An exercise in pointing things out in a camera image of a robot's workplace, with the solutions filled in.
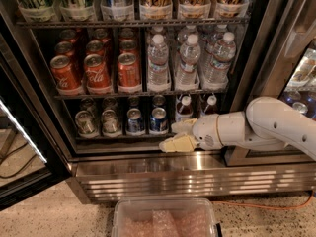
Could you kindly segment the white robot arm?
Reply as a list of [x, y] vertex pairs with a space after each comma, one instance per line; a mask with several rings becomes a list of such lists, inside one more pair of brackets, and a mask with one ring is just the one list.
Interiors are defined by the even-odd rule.
[[174, 136], [159, 144], [163, 152], [225, 146], [275, 151], [291, 145], [316, 160], [316, 121], [272, 97], [256, 98], [244, 111], [175, 122], [172, 131]]

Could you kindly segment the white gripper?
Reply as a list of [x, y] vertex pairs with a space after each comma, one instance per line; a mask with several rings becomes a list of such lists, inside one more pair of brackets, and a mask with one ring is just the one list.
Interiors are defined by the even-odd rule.
[[171, 125], [174, 133], [179, 133], [159, 144], [161, 151], [192, 152], [198, 146], [204, 150], [220, 148], [220, 140], [217, 132], [218, 114], [203, 116], [198, 120], [190, 118], [181, 120]]

